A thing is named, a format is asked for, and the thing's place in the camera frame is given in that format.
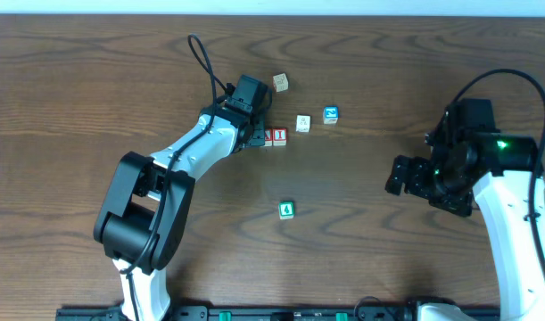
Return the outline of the red letter A block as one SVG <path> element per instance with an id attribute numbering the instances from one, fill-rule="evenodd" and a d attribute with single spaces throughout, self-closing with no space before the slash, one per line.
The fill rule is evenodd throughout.
<path id="1" fill-rule="evenodd" d="M 272 130 L 265 129 L 264 130 L 264 146 L 270 147 L 272 145 L 273 145 Z"/>

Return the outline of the red letter I block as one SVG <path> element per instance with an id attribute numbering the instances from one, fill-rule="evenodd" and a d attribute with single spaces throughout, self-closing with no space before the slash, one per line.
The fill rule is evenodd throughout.
<path id="1" fill-rule="evenodd" d="M 287 144 L 287 129 L 286 128 L 273 129 L 272 141 L 274 146 L 285 146 Z"/>

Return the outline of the blue number 2 block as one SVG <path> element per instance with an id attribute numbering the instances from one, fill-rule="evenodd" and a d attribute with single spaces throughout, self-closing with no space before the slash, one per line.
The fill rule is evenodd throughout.
<path id="1" fill-rule="evenodd" d="M 327 106 L 323 111 L 323 123 L 325 125 L 334 125 L 339 119 L 339 109 L 337 106 Z"/>

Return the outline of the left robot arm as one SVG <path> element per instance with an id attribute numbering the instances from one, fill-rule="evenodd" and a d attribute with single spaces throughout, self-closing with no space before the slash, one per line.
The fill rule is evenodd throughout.
<path id="1" fill-rule="evenodd" d="M 121 158 L 93 235 L 120 273 L 127 319 L 162 320 L 168 314 L 166 266 L 185 232 L 194 186 L 218 161 L 264 144 L 270 105 L 266 94 L 221 96 L 166 149 Z"/>

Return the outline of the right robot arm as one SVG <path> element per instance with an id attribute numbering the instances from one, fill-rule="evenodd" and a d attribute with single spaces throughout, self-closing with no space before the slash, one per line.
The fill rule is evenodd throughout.
<path id="1" fill-rule="evenodd" d="M 503 320 L 545 320 L 545 182 L 541 151 L 526 136 L 474 132 L 437 136 L 432 155 L 397 156 L 387 193 L 408 193 L 487 228 Z"/>

